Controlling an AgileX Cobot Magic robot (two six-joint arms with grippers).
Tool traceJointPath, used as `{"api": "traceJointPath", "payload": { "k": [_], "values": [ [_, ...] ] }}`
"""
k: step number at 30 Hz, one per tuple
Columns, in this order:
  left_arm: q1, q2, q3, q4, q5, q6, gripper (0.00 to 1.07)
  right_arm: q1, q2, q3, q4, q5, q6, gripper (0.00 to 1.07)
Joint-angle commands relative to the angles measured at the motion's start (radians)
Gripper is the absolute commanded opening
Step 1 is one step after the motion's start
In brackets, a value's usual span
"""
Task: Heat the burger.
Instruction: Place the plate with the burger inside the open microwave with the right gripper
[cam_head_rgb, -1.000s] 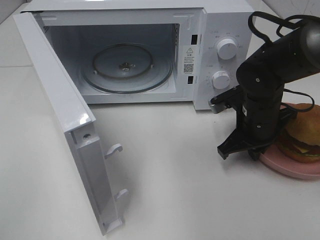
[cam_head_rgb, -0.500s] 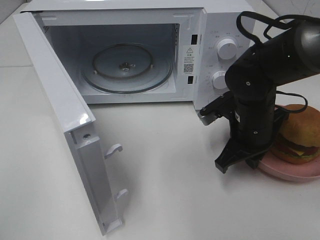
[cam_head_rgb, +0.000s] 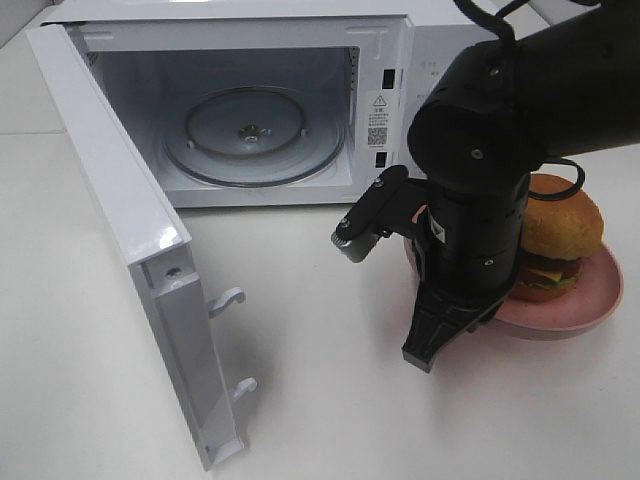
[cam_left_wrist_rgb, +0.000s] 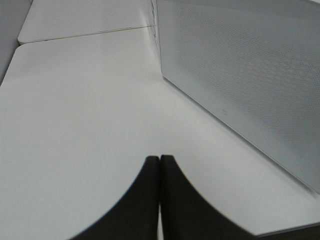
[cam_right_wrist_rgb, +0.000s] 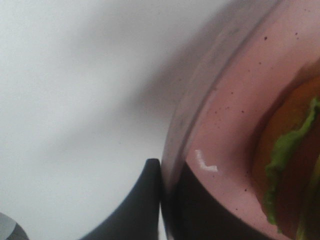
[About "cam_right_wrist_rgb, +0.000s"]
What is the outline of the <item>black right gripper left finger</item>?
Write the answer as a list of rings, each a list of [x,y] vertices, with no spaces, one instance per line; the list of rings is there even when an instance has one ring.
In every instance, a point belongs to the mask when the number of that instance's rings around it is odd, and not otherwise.
[[[161,198],[161,168],[148,159],[123,202],[84,240],[157,240]]]

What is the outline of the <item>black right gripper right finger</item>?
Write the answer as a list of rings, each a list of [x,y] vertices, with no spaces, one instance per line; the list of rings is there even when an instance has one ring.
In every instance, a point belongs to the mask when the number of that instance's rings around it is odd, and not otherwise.
[[[170,240],[285,240],[269,224],[254,194],[250,168],[204,171],[204,183],[185,160],[175,162],[167,187]]]

